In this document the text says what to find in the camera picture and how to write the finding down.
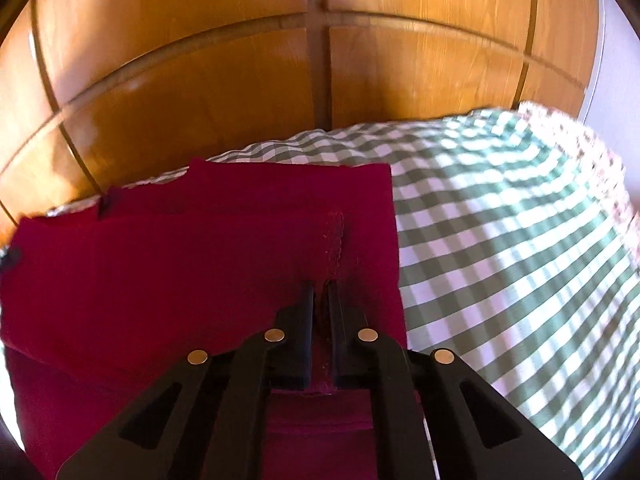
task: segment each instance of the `red cloth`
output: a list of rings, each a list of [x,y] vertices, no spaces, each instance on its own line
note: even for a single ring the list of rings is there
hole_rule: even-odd
[[[26,450],[47,479],[177,358],[268,328],[303,280],[338,278],[373,327],[405,343],[387,166],[196,161],[177,182],[165,196],[170,184],[110,192],[100,221],[23,220],[12,241],[22,260],[0,283],[0,336]],[[263,478],[375,478],[354,468],[375,463],[364,392],[272,397]]]

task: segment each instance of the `dark object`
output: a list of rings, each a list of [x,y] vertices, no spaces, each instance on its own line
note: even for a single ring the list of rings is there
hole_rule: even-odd
[[[330,318],[336,385],[370,390],[379,478],[435,478],[415,391],[442,480],[582,478],[452,352],[403,350],[367,327],[362,311],[343,307],[335,283],[319,312]],[[313,319],[309,286],[299,304],[279,311],[273,329],[235,352],[193,351],[65,462],[58,479],[259,478],[265,402],[272,388],[310,383]]]

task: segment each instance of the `folded red garment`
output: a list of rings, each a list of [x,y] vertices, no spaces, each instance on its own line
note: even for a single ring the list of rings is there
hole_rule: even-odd
[[[77,226],[40,219],[18,228],[12,245],[23,256],[0,283],[0,335],[17,351],[7,359],[18,420],[46,478],[176,358],[227,351],[268,328],[304,279],[337,276],[372,326],[405,343],[388,167],[202,162],[192,170],[174,186],[180,193],[163,197],[170,184],[116,193],[102,221],[88,213]],[[147,206],[174,214],[144,215]],[[83,416],[71,413],[75,402]],[[263,477],[326,478],[320,471],[344,458],[336,449],[355,442],[352,455],[373,464],[366,428],[364,392],[273,396]],[[315,448],[325,469],[307,471],[313,457],[303,448]],[[283,454],[294,458],[272,468]],[[344,463],[333,470],[341,472],[374,478]]]

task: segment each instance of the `maroon fabric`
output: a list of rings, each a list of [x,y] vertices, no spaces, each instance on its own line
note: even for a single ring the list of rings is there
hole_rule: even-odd
[[[196,162],[181,180],[166,204],[169,184],[122,190],[101,221],[26,219],[15,234],[0,336],[47,479],[177,358],[268,328],[303,280],[338,278],[372,326],[406,343],[388,167]],[[328,363],[315,345],[315,394],[272,396],[263,478],[375,478],[368,398],[333,391]]]

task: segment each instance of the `round metal screw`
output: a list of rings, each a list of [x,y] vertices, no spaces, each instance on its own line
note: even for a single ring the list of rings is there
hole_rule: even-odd
[[[271,343],[277,343],[284,339],[284,332],[279,328],[270,328],[264,333],[264,338]]]
[[[450,365],[455,359],[455,355],[451,350],[447,350],[446,348],[441,348],[440,350],[436,350],[436,353],[433,355],[436,358],[436,361],[441,365]]]
[[[363,328],[358,332],[358,339],[360,339],[360,341],[371,343],[378,339],[378,332],[376,332],[372,328]]]
[[[193,352],[189,352],[187,361],[192,365],[201,365],[208,358],[209,354],[207,354],[204,350],[194,350]]]

